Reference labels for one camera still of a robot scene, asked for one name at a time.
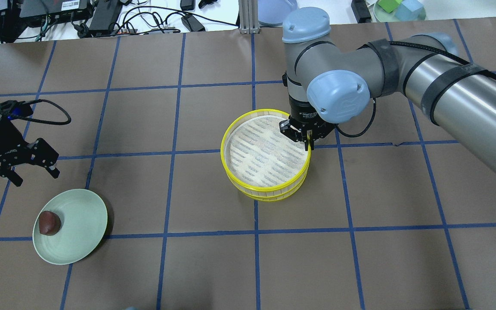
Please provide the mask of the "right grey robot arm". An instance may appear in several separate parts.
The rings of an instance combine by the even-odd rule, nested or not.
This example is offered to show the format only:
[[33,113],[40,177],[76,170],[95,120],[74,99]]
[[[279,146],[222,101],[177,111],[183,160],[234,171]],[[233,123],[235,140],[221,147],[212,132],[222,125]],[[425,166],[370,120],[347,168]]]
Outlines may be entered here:
[[264,198],[301,183],[306,167],[294,169],[276,186],[256,186],[293,167],[295,147],[309,163],[313,142],[360,114],[369,100],[401,92],[437,126],[449,132],[496,173],[496,74],[453,55],[443,33],[403,41],[368,42],[341,53],[329,39],[328,16],[302,8],[284,22],[283,41],[291,113],[260,109],[240,116],[222,142],[222,162],[230,180],[246,194]]

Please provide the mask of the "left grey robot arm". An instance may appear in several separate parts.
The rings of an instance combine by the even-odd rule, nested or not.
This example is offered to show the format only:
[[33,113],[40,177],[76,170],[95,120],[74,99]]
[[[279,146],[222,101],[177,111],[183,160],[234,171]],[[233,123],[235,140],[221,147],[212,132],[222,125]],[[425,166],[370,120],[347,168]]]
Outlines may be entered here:
[[[45,102],[63,112],[65,121],[48,121],[33,118],[32,106]],[[30,101],[7,100],[0,103],[0,177],[8,179],[15,186],[21,186],[23,179],[14,167],[23,164],[43,167],[54,179],[60,175],[56,163],[59,153],[44,139],[28,143],[22,132],[12,123],[22,120],[45,125],[64,126],[71,123],[70,114],[64,108],[46,99]]]

